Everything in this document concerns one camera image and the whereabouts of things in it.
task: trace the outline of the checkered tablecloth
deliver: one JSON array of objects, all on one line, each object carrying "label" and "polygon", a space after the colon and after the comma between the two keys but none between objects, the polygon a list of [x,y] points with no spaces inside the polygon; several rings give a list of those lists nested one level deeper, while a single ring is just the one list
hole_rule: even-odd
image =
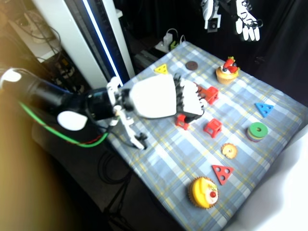
[{"label": "checkered tablecloth", "polygon": [[[198,69],[186,69],[188,61],[196,61]],[[146,150],[129,148],[112,134],[108,139],[185,229],[221,230],[303,125],[308,108],[243,71],[233,83],[219,84],[215,69],[223,61],[188,42],[146,68],[124,87],[129,88],[154,76],[153,70],[164,63],[171,74],[179,73],[206,89],[210,86],[218,88],[219,99],[209,105],[205,114],[187,131],[175,126],[175,118],[147,120],[131,114],[135,121],[132,128],[148,136]],[[271,104],[274,109],[263,118],[254,103]],[[203,127],[212,118],[223,124],[222,132],[215,139],[203,132]],[[264,123],[269,133],[264,140],[254,143],[246,138],[245,130],[257,121]],[[127,139],[121,124],[114,132]],[[237,146],[235,159],[227,159],[221,153],[221,146],[225,143]],[[234,168],[225,185],[219,184],[212,165]],[[218,185],[219,200],[211,209],[195,207],[187,196],[189,184],[200,176],[209,177]]]}]

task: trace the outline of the black curtain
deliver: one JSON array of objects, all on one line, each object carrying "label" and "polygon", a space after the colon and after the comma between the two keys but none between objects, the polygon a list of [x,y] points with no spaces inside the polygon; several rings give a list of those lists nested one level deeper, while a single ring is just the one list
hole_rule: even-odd
[{"label": "black curtain", "polygon": [[272,33],[270,45],[264,46],[268,48],[265,61],[256,76],[308,106],[308,1],[282,6],[276,15],[278,30]]}]

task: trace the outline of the red cherry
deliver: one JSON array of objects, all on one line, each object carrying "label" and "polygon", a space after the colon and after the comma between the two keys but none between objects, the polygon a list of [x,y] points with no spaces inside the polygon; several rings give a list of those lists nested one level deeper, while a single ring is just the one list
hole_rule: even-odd
[{"label": "red cherry", "polygon": [[211,196],[211,197],[215,197],[215,196],[216,196],[216,193],[215,193],[215,192],[211,192],[211,193],[210,193],[210,196]]}]

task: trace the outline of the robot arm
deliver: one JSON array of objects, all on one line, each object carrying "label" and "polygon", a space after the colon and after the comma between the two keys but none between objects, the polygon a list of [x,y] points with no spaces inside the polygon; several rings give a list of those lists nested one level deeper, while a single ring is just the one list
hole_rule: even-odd
[{"label": "robot arm", "polygon": [[40,108],[57,117],[58,123],[67,130],[84,128],[87,121],[119,118],[139,149],[146,148],[144,134],[137,134],[130,127],[133,123],[125,112],[134,111],[145,118],[162,118],[177,113],[186,115],[186,123],[203,114],[206,101],[199,97],[195,83],[172,75],[158,75],[136,83],[131,89],[118,89],[117,78],[112,78],[106,88],[90,90],[85,94],[69,93],[32,73],[10,68],[0,75],[0,90],[16,99]]},{"label": "robot arm", "polygon": [[259,28],[263,26],[261,19],[256,19],[250,11],[249,0],[202,0],[201,6],[208,32],[217,32],[220,28],[221,15],[218,14],[219,4],[234,20],[236,33],[245,41],[259,41]]}]

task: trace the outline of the triangle block with holes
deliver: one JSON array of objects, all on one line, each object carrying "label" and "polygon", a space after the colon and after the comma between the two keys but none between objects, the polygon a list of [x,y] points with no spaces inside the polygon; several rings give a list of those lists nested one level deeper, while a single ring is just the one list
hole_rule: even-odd
[{"label": "triangle block with holes", "polygon": [[267,117],[267,115],[273,110],[274,106],[265,104],[265,103],[255,103],[257,109],[259,110],[260,114],[263,118]]},{"label": "triangle block with holes", "polygon": [[160,74],[168,74],[167,64],[160,65],[159,67],[155,68],[154,71]]},{"label": "triangle block with holes", "polygon": [[227,182],[227,179],[233,172],[232,167],[224,167],[219,165],[212,165],[212,168],[220,182],[221,185],[224,185]]}]

